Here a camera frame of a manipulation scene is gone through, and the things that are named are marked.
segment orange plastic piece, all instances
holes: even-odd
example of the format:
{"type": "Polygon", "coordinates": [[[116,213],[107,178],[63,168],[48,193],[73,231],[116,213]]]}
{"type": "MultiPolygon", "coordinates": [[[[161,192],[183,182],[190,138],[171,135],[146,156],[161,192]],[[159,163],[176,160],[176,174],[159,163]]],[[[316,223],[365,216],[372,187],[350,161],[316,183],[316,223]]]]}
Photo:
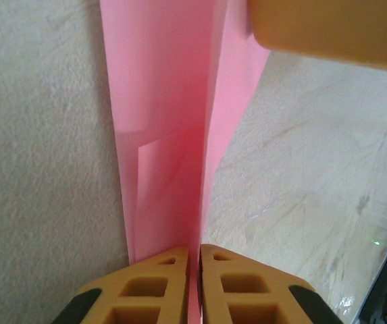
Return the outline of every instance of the orange plastic piece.
{"type": "Polygon", "coordinates": [[[387,69],[387,0],[249,0],[268,49],[387,69]]]}
{"type": "Polygon", "coordinates": [[[288,289],[306,281],[209,244],[201,262],[204,324],[312,323],[288,289]]]}
{"type": "Polygon", "coordinates": [[[175,248],[84,286],[101,288],[81,324],[186,323],[188,249],[175,248]]]}

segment folded pink paper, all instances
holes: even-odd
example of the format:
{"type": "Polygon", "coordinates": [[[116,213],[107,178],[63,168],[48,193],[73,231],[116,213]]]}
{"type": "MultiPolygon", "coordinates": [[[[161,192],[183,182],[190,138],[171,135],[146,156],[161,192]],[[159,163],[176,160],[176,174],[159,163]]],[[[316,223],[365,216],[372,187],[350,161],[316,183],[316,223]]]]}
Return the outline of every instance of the folded pink paper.
{"type": "Polygon", "coordinates": [[[213,176],[268,51],[243,0],[101,0],[131,263],[190,248],[189,323],[213,176]]]}

